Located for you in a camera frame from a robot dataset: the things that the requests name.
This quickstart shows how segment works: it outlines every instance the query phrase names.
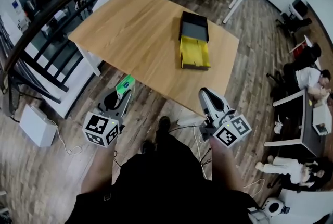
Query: desk leg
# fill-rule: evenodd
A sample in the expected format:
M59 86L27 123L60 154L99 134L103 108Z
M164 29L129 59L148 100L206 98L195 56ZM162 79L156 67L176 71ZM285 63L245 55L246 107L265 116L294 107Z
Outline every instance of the desk leg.
M285 141L278 141L278 142L265 142L264 146L286 146L286 145L295 145L301 144L301 139L293 139L293 140L285 140Z
M243 0L237 0L236 4L232 7L232 9L230 10L229 14L225 17L225 19L223 20L223 23L226 24L227 21L229 20L229 18L232 16L232 14L235 12L235 10L237 9L237 7L239 6L239 4L241 3L241 1Z
M89 54L89 52L86 49L81 48L78 44L76 44L76 46L79 49L84 60L93 70L94 74L99 77L100 71L99 71L98 67L95 65L95 63L93 62L93 59L92 59L91 55Z
M233 0L233 1L231 2L231 4L229 5L229 8L232 8L232 7L235 5L236 2L237 2L237 0Z
M276 102L273 103L273 107L281 105L281 104L284 104L284 103L289 102L291 100L294 100L294 99L296 99L298 97L301 97L302 95L305 94L304 92L305 92L305 90L301 90L301 91L299 91L297 93L294 93L292 95L287 96L286 98L283 98L283 99L281 99L279 101L276 101Z

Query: red object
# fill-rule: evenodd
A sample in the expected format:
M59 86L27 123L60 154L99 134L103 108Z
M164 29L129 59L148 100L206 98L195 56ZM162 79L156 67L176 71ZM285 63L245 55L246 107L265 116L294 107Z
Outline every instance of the red object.
M302 53L303 49L305 47L307 47L308 45L306 44L306 42L304 41L300 46L298 46L294 51L293 51L293 55L295 57L295 59Z

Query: box lid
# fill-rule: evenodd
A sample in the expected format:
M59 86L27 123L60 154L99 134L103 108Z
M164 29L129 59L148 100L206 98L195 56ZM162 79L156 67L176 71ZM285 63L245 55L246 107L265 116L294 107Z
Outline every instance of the box lid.
M179 40L181 40L182 35L208 42L207 18L184 11L181 18Z

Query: green box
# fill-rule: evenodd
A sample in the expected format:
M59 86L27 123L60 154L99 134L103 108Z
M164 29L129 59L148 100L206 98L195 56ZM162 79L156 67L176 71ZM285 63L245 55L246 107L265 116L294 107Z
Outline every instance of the green box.
M135 79L131 75L127 75L117 86L117 96L118 99L121 99L125 92L128 90L132 91L132 95L135 92Z

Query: shoe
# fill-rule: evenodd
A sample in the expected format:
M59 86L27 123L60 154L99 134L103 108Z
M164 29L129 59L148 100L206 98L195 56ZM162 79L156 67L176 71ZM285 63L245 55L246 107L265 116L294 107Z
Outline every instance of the shoe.
M274 132L276 133L276 134L280 134L281 133L281 129L282 129L282 127L283 127L283 124L282 123L280 123L280 122L275 122L275 127L274 127Z
M148 154L152 153L153 151L155 151L155 145L151 141L144 140L141 145L141 153Z
M268 158L267 158L267 162L272 165L273 161L274 161L274 156L269 155Z
M261 162L256 163L255 168L257 170L263 171L264 170L264 164Z
M170 118L167 116L161 117L160 121L158 122L158 130L168 132L171 127Z
M277 115L277 121L275 122L274 132L276 134L280 134L282 127L283 127L283 124L280 121L280 115Z

